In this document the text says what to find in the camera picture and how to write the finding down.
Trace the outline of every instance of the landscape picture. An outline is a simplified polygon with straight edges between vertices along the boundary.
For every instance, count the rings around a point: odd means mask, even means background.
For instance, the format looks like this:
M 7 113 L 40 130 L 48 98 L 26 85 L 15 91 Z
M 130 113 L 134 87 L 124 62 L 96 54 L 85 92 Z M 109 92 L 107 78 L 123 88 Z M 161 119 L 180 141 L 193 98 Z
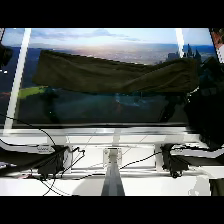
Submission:
M 4 46 L 12 48 L 13 57 L 0 71 L 1 113 L 7 112 L 23 34 L 21 28 L 6 29 L 2 40 Z M 206 28 L 184 28 L 183 36 L 185 57 L 196 58 L 201 63 L 208 57 L 216 57 Z M 32 77 L 43 49 L 156 65 L 179 58 L 175 28 L 33 28 L 16 109 L 17 118 L 40 126 L 159 122 L 168 102 L 163 94 L 90 94 L 35 85 Z M 181 104 L 170 122 L 187 122 Z

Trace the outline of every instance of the sky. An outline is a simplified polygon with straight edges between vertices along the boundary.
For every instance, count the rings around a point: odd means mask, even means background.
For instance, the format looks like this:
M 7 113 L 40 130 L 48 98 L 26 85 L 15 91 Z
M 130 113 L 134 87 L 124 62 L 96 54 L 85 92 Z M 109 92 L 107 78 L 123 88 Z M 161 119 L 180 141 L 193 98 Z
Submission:
M 185 44 L 212 45 L 207 28 L 183 28 Z M 20 45 L 24 28 L 7 28 L 2 44 Z M 125 43 L 177 44 L 175 28 L 32 28 L 30 46 L 100 46 Z

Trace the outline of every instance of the green field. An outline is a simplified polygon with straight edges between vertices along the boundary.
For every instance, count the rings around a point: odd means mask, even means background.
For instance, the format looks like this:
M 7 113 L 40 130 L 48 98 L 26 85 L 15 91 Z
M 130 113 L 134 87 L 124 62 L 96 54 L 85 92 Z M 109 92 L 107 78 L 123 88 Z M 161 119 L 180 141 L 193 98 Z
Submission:
M 43 86 L 20 89 L 19 99 L 26 99 L 26 97 L 28 96 L 35 95 L 38 93 L 43 93 L 43 92 L 44 92 Z

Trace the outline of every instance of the dark green fabric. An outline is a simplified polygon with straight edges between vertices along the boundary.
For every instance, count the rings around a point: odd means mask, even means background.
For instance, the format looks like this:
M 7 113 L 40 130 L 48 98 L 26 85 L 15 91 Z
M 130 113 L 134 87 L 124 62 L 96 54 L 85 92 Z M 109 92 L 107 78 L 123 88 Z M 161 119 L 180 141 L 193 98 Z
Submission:
M 142 65 L 42 50 L 33 82 L 76 92 L 191 92 L 197 62 L 182 58 Z

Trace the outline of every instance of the metal pole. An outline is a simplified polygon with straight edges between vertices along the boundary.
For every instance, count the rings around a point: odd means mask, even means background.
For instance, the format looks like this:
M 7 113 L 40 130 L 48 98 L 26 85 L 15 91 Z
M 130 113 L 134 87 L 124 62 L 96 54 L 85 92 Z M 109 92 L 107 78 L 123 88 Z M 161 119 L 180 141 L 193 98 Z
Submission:
M 120 172 L 117 165 L 117 149 L 111 149 L 109 164 L 101 196 L 125 196 Z

